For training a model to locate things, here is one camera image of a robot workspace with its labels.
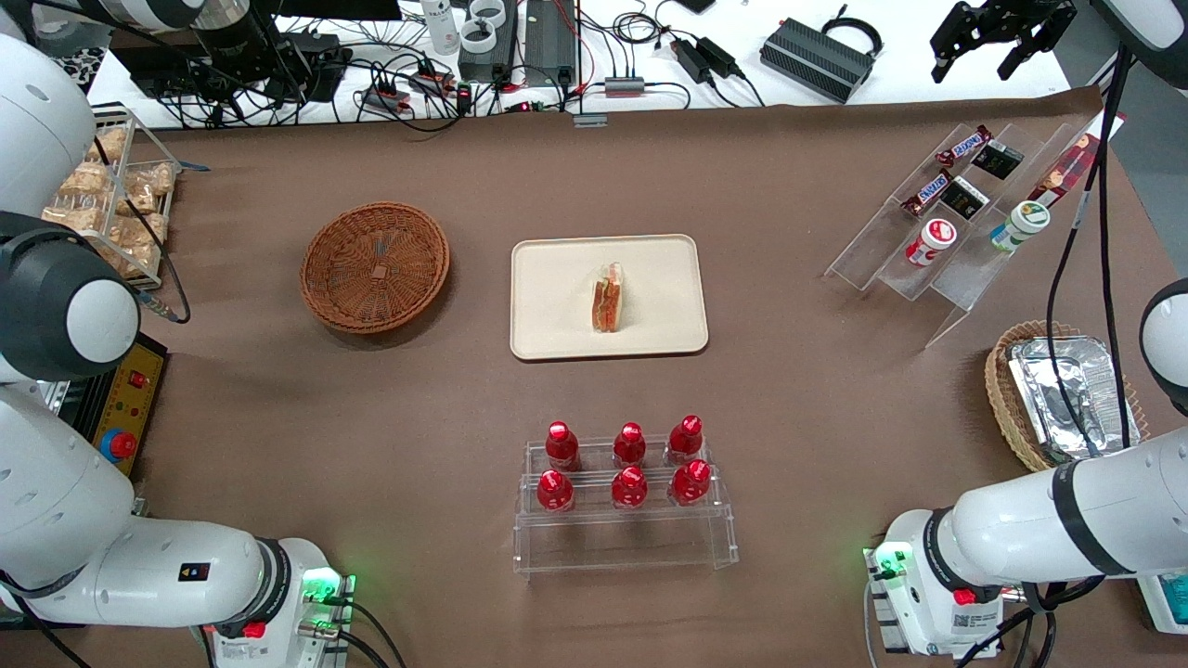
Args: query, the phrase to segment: white table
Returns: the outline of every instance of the white table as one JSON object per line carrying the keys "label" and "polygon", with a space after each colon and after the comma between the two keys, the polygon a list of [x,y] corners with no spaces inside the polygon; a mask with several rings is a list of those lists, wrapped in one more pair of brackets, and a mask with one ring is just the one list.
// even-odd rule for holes
{"label": "white table", "polygon": [[[791,17],[807,25],[819,27],[836,14],[840,2],[841,0],[811,0],[795,4],[776,0],[750,0],[747,5],[742,5],[741,0],[719,0],[716,5],[700,15],[688,12],[676,2],[668,2],[661,10],[661,19],[674,29],[688,31],[699,37],[709,37],[729,51],[751,77],[767,105],[832,105],[834,102],[830,100],[762,64],[759,49],[764,39],[778,29],[781,19]],[[930,76],[934,57],[928,40],[953,4],[954,0],[914,0],[912,2],[851,0],[846,15],[871,23],[883,36],[884,49],[876,61],[870,78],[854,93],[849,103],[1038,97],[1069,88],[1064,74],[1056,63],[1056,57],[1051,53],[1036,55],[1031,61],[1020,65],[1010,81],[999,81],[997,69],[1011,50],[1012,45],[1010,44],[982,46],[962,56],[943,83],[934,83]],[[639,6],[638,0],[588,0],[583,10],[594,21],[608,26],[614,17],[624,12],[638,11]],[[406,11],[410,7],[419,10],[419,6],[412,2],[403,2],[402,7]],[[655,2],[649,2],[649,13],[652,13],[653,7]],[[519,10],[520,37],[523,39],[524,4],[520,5]],[[457,24],[461,26],[463,12],[455,10],[455,14]],[[287,30],[290,26],[304,25],[309,21],[308,19],[280,18],[277,23],[282,30]],[[361,40],[359,36],[345,32],[343,29],[348,27],[353,26],[346,21],[337,24],[326,21],[320,30],[326,33],[340,33],[345,45]],[[391,33],[394,32],[396,26],[378,24],[373,25],[373,30],[380,33],[388,30]],[[404,31],[406,36],[413,33],[412,27]],[[588,46],[582,56],[584,62],[582,80],[587,80],[590,75],[588,56],[593,53],[594,81],[601,81],[611,75],[611,56],[600,34],[589,30],[583,30],[582,34]],[[830,36],[860,51],[870,49],[866,37],[857,30],[838,29],[830,31]],[[693,108],[727,106],[714,95],[708,86],[694,86],[677,64],[671,50],[668,49],[670,38],[665,37],[663,42],[664,48],[658,51],[652,49],[652,44],[640,44],[634,48],[634,53],[638,57],[636,74],[649,82],[672,81],[687,86],[693,92]],[[428,51],[430,56],[435,55],[428,34],[415,45]],[[617,53],[615,57],[619,61],[619,75],[624,76],[623,51],[614,42],[611,43],[611,49]],[[386,61],[393,55],[396,55],[394,51],[383,46],[355,48],[355,57],[361,58]],[[456,64],[456,56],[438,58],[451,67]],[[403,62],[410,63],[411,59],[405,58]],[[517,71],[513,81],[519,81],[522,71]],[[366,88],[369,82],[371,77],[366,70],[348,68],[335,97],[339,114],[343,121],[355,119],[358,107],[353,101],[354,93]],[[727,97],[741,106],[757,103],[751,90],[737,77],[719,82],[719,88]],[[598,88],[593,88],[592,93],[586,96],[583,106],[587,113],[680,108],[684,103],[684,93],[675,88],[651,88],[643,97],[613,100],[607,99],[598,90]],[[88,96],[93,103],[121,102],[135,112],[150,127],[179,127],[179,122],[169,111],[156,100],[140,93],[128,78],[124,65],[110,53],[105,58]],[[557,101],[557,94],[552,88],[536,88],[504,94],[501,100],[505,106],[525,100],[551,103]],[[479,101],[480,114],[486,112],[488,103],[489,97]],[[413,108],[418,118],[424,118],[425,109],[422,99],[413,96]],[[293,107],[289,106],[278,115],[280,118],[289,116],[292,109]],[[570,105],[569,109],[576,112],[577,105]],[[266,122],[270,116],[260,114],[257,118],[259,121]],[[364,118],[379,120],[378,116],[368,114],[364,114]],[[329,103],[310,103],[302,109],[299,119],[301,122],[334,122],[334,114]]]}

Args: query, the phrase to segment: red bottle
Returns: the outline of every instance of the red bottle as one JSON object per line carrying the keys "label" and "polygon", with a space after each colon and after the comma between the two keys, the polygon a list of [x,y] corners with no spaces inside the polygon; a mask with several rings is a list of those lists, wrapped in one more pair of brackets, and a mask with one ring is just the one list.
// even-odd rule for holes
{"label": "red bottle", "polygon": [[611,481],[611,500],[619,510],[639,508],[647,498],[647,479],[638,466],[628,466]]}
{"label": "red bottle", "polygon": [[693,505],[709,491],[709,465],[695,459],[676,470],[669,483],[669,500],[676,505]]}
{"label": "red bottle", "polygon": [[619,468],[643,466],[645,452],[647,443],[644,442],[644,430],[634,422],[624,424],[614,437],[614,465]]}
{"label": "red bottle", "polygon": [[701,452],[701,418],[696,415],[689,415],[669,434],[669,445],[664,448],[664,461],[681,466],[696,459],[699,452]]}
{"label": "red bottle", "polygon": [[544,452],[549,455],[549,466],[557,471],[573,473],[582,470],[582,458],[577,453],[577,436],[574,436],[569,427],[560,420],[549,426]]}
{"label": "red bottle", "polygon": [[573,510],[574,484],[563,473],[550,468],[541,474],[541,484],[536,487],[536,500],[550,512]]}

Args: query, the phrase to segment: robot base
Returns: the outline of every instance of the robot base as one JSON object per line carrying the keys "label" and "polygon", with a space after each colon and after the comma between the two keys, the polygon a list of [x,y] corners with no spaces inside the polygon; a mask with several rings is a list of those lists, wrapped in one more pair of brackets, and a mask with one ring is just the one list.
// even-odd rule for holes
{"label": "robot base", "polygon": [[[868,561],[873,561],[876,572],[890,568],[899,575],[873,581],[872,586],[876,593],[885,588],[895,622],[912,654],[949,654],[958,660],[994,632],[1003,620],[1003,599],[972,605],[953,600],[953,592],[936,579],[924,556],[924,525],[931,516],[928,510],[910,510],[891,523],[885,541]],[[880,624],[887,622],[880,619]],[[892,647],[887,650],[903,651]],[[978,658],[997,655],[998,643],[994,643]]]}
{"label": "robot base", "polygon": [[219,668],[341,668],[346,653],[337,641],[298,635],[301,624],[349,624],[343,610],[309,600],[312,595],[354,595],[354,578],[330,568],[326,555],[302,538],[282,538],[292,574],[289,593],[277,616],[258,638],[227,638],[210,632],[210,650]]}

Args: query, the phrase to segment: wicker basket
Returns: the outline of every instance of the wicker basket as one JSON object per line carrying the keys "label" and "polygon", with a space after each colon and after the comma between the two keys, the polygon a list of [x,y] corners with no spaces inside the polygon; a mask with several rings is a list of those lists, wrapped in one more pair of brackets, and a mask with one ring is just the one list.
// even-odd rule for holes
{"label": "wicker basket", "polygon": [[[1006,443],[1015,450],[1016,456],[1023,460],[1023,464],[1031,471],[1051,468],[1055,464],[1043,454],[1040,443],[1036,441],[1035,433],[1031,429],[1031,420],[1028,417],[1023,399],[1015,387],[1015,377],[1011,374],[1011,368],[1006,364],[1006,348],[1011,344],[1022,341],[1023,339],[1035,339],[1036,336],[1047,335],[1047,327],[1048,323],[1043,320],[1032,320],[1016,324],[1003,334],[986,358],[986,393],[990,395],[990,405],[994,409],[994,418],[998,421],[998,428],[1001,429],[1003,437],[1006,439]],[[1053,334],[1056,336],[1075,336],[1080,334],[1080,330],[1067,324],[1053,322]],[[1145,441],[1151,437],[1151,433],[1146,426],[1146,416],[1143,415],[1143,409],[1138,405],[1138,399],[1135,397],[1135,389],[1130,386],[1130,382],[1126,380],[1125,374],[1123,376],[1123,383],[1126,390],[1126,402],[1130,403],[1130,410],[1135,414],[1135,423],[1138,424],[1139,436]]]}
{"label": "wicker basket", "polygon": [[449,245],[434,219],[377,202],[340,215],[314,237],[301,265],[301,294],[326,324],[375,334],[425,310],[448,271]]}

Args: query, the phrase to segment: red emergency stop button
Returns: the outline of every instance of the red emergency stop button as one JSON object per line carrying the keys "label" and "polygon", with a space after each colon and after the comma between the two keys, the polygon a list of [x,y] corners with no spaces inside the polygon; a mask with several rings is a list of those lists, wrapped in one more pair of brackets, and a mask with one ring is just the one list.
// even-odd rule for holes
{"label": "red emergency stop button", "polygon": [[973,605],[978,603],[978,595],[969,590],[958,590],[953,592],[953,600],[958,605]]}
{"label": "red emergency stop button", "polygon": [[127,459],[132,456],[132,453],[137,452],[137,437],[128,431],[120,431],[112,436],[108,449],[112,450],[112,456]]}

